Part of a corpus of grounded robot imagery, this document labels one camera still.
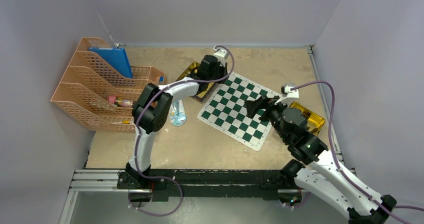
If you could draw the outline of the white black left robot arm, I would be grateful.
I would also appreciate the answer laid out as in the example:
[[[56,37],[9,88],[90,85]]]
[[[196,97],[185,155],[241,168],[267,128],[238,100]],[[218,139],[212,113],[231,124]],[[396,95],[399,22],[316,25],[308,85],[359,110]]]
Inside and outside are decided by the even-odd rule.
[[[118,189],[151,187],[151,154],[157,132],[165,125],[170,108],[175,102],[196,96],[211,83],[224,83],[229,76],[228,51],[218,49],[205,55],[200,63],[193,63],[180,79],[167,85],[149,84],[133,104],[135,126],[134,154],[125,170],[118,173]]]

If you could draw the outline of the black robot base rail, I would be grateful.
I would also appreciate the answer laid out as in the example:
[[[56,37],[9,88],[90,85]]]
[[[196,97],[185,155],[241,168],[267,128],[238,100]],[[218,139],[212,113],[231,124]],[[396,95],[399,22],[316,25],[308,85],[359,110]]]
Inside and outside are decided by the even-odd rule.
[[[132,168],[117,173],[117,188],[132,202],[169,198],[260,198],[297,205],[309,198],[282,170],[151,169],[142,177]]]

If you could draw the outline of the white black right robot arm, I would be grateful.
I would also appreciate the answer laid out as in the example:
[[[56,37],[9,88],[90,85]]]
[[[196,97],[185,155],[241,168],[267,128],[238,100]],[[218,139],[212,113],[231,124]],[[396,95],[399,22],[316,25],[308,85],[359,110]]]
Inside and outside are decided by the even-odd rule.
[[[293,159],[281,170],[281,182],[305,189],[341,213],[350,224],[383,224],[397,202],[365,185],[318,137],[324,118],[297,102],[290,105],[278,98],[259,97],[244,103],[249,118],[260,110],[260,121],[268,121],[287,145]]]

